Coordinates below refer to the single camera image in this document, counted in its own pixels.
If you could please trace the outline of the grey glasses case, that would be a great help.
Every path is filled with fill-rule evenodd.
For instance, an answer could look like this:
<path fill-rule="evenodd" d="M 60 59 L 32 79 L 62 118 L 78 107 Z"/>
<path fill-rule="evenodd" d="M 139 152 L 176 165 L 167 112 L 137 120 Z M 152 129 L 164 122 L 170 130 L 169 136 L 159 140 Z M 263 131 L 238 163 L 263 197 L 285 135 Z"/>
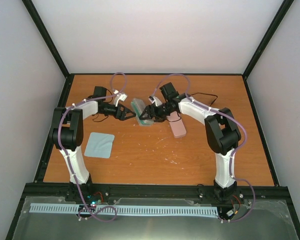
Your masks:
<path fill-rule="evenodd" d="M 135 118 L 141 127 L 149 127 L 154 124 L 152 119 L 140 120 L 140 116 L 146 108 L 145 102 L 142 99 L 133 98 L 130 105 L 135 112 Z"/>

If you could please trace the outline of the pink glasses case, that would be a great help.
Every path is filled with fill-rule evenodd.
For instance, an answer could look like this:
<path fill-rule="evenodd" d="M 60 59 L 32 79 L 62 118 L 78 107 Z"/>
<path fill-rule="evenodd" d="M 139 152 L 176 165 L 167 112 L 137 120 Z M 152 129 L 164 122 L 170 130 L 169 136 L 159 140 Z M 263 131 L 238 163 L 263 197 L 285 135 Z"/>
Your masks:
<path fill-rule="evenodd" d="M 175 138 L 182 138 L 187 134 L 187 130 L 178 112 L 174 111 L 166 117 Z"/>

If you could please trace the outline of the blue cleaning cloth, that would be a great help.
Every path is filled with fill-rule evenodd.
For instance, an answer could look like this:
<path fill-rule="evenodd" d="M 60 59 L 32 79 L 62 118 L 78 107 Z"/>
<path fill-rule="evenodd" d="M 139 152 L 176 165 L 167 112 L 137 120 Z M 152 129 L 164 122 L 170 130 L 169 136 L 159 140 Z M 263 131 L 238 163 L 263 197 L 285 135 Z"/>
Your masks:
<path fill-rule="evenodd" d="M 115 136 L 113 134 L 92 132 L 84 151 L 85 157 L 109 159 Z"/>

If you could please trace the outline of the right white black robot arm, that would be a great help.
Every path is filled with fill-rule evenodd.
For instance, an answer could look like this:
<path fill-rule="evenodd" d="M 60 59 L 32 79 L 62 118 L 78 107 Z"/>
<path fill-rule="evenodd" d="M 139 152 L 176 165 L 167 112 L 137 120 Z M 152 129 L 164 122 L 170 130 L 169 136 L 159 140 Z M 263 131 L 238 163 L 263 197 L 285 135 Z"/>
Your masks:
<path fill-rule="evenodd" d="M 188 93 L 180 94 L 171 82 L 160 87 L 165 102 L 151 95 L 150 105 L 143 108 L 140 120 L 153 120 L 161 123 L 172 113 L 187 115 L 205 127 L 207 143 L 215 153 L 216 175 L 213 181 L 213 194 L 218 202 L 224 202 L 236 190 L 234 174 L 235 150 L 242 136 L 238 124 L 228 108 L 214 108 L 203 104 Z"/>

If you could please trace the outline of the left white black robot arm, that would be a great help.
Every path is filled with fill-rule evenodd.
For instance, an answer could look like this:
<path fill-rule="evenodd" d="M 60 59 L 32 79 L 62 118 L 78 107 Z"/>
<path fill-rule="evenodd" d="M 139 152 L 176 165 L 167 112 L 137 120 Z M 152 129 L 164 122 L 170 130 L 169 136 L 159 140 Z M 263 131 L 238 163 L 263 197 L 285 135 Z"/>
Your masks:
<path fill-rule="evenodd" d="M 93 198 L 94 188 L 90 186 L 91 175 L 84 163 L 81 145 L 84 139 L 84 120 L 96 114 L 112 116 L 119 121 L 126 121 L 136 116 L 120 102 L 128 95 L 114 90 L 107 95 L 105 87 L 96 86 L 93 95 L 69 107 L 56 107 L 53 111 L 49 130 L 49 139 L 62 154 L 70 176 L 70 182 L 77 185 L 76 195 L 82 201 Z"/>

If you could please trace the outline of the black frame glasses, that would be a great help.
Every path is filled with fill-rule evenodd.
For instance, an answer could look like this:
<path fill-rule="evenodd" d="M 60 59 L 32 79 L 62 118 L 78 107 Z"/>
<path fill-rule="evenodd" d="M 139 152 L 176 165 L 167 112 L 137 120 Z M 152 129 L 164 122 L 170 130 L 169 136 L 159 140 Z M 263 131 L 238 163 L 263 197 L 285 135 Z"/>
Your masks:
<path fill-rule="evenodd" d="M 209 107 L 211 107 L 218 99 L 218 96 L 216 94 L 204 93 L 204 92 L 195 92 L 195 93 L 192 93 L 191 96 L 195 100 L 197 100 Z"/>

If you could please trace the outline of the black cage frame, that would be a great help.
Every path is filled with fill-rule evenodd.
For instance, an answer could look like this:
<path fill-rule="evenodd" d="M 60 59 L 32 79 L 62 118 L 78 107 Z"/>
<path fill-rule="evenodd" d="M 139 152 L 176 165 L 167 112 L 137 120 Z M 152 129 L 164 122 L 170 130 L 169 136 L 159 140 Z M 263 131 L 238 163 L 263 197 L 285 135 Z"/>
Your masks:
<path fill-rule="evenodd" d="M 67 70 L 64 61 L 61 58 L 47 28 L 45 27 L 34 3 L 31 0 L 25 0 L 23 2 L 25 8 L 27 9 L 29 15 L 31 16 L 33 22 L 35 23 L 38 31 L 40 32 L 43 40 L 45 41 L 48 49 L 50 50 L 53 58 L 55 59 L 57 65 L 59 66 L 62 74 L 65 77 L 65 83 L 58 101 L 58 105 L 60 107 L 65 106 L 66 100 L 69 97 L 70 90 L 74 81 L 74 74 L 69 73 Z M 265 32 L 260 44 L 255 50 L 251 60 L 249 61 L 246 69 L 242 74 L 243 82 L 246 82 L 248 76 L 251 74 L 253 68 L 256 66 L 258 60 L 262 56 L 264 50 L 266 49 L 268 43 L 272 39 L 273 35 L 277 31 L 280 23 L 284 19 L 288 10 L 292 6 L 292 1 L 285 0 L 280 5 L 278 11 L 276 12 L 273 20 L 271 21 L 267 31 Z M 254 193 L 250 192 L 250 188 L 247 186 L 241 187 L 243 193 L 249 198 L 256 198 L 258 203 L 271 203 L 271 207 L 269 208 L 269 212 L 272 214 L 272 218 L 278 222 L 278 226 L 275 228 L 270 228 L 269 222 L 265 221 L 262 223 L 260 227 L 260 232 L 264 234 L 270 234 L 274 236 L 277 240 L 283 239 L 292 239 L 296 237 L 300 240 L 300 221 L 297 216 L 297 212 L 295 210 L 295 206 L 293 204 L 293 200 L 291 198 L 289 189 L 286 186 L 281 186 L 279 183 L 279 179 L 277 173 L 275 171 L 275 167 L 270 155 L 270 151 L 268 145 L 266 143 L 266 138 L 262 127 L 260 125 L 257 126 L 258 134 L 261 139 L 262 147 L 267 159 L 268 167 L 270 170 L 270 174 L 272 180 L 274 182 L 273 186 L 256 186 L 254 187 Z M 39 165 L 36 170 L 36 174 L 33 182 L 30 183 L 45 183 L 43 181 L 44 175 L 46 173 L 49 157 L 52 153 L 52 143 L 50 140 L 47 140 L 43 153 L 41 155 Z M 120 198 L 126 200 L 149 200 L 150 203 L 166 203 L 168 200 L 173 201 L 174 203 L 178 202 L 189 202 L 190 200 L 185 199 L 158 199 L 158 198 Z M 23 238 L 23 233 L 30 230 L 30 222 L 27 217 L 27 214 L 24 212 L 24 209 L 29 206 L 32 200 L 65 200 L 64 197 L 61 196 L 27 196 L 25 198 L 20 198 L 18 203 L 16 212 L 14 214 L 13 220 L 11 222 L 10 228 L 8 230 L 6 238 L 8 240 L 21 240 Z M 229 204 L 212 204 L 212 206 L 221 210 L 223 208 L 229 207 Z"/>

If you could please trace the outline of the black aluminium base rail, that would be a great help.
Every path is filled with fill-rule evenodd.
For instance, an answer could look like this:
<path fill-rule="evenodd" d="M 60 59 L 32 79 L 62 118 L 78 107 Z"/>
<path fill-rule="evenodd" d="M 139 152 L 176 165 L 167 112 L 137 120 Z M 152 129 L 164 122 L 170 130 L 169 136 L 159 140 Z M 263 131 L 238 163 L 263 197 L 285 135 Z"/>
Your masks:
<path fill-rule="evenodd" d="M 131 185 L 93 184 L 83 189 L 84 200 L 102 200 L 113 204 L 121 198 L 133 199 L 183 199 L 200 204 L 229 204 L 230 199 L 216 200 L 213 186 L 203 185 Z M 78 188 L 71 183 L 27 183 L 21 197 L 64 197 L 67 202 L 82 201 Z"/>

